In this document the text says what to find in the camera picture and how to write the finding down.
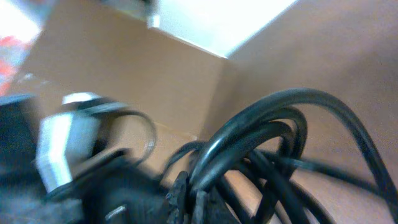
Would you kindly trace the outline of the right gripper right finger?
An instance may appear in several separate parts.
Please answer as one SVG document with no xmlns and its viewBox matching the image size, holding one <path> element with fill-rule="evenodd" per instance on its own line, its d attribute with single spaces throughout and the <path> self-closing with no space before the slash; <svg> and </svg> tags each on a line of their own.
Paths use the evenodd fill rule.
<svg viewBox="0 0 398 224">
<path fill-rule="evenodd" d="M 215 188 L 208 193 L 199 191 L 193 208 L 191 223 L 239 224 Z"/>
</svg>

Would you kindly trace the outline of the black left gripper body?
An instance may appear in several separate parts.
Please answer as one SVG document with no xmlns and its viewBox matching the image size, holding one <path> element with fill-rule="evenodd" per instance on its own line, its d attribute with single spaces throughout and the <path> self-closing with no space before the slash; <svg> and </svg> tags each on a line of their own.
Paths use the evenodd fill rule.
<svg viewBox="0 0 398 224">
<path fill-rule="evenodd" d="M 168 188 L 149 169 L 140 169 L 120 148 L 72 182 L 46 195 L 48 202 L 80 200 L 83 223 L 150 223 Z"/>
</svg>

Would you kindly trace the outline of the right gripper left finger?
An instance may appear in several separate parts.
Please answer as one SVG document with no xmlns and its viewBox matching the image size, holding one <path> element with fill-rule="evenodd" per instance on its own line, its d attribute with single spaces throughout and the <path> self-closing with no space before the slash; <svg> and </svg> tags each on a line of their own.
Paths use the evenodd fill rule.
<svg viewBox="0 0 398 224">
<path fill-rule="evenodd" d="M 188 173 L 181 171 L 166 195 L 168 205 L 166 224 L 183 224 L 188 188 Z"/>
</svg>

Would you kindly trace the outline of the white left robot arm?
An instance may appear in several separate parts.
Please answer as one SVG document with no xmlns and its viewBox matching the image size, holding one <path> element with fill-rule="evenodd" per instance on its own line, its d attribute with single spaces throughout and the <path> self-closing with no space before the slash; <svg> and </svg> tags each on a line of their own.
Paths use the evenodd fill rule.
<svg viewBox="0 0 398 224">
<path fill-rule="evenodd" d="M 144 155 L 109 154 L 123 117 L 144 122 Z M 67 95 L 41 118 L 31 94 L 1 98 L 1 222 L 155 223 L 167 187 L 141 165 L 155 148 L 154 123 L 114 99 Z"/>
</svg>

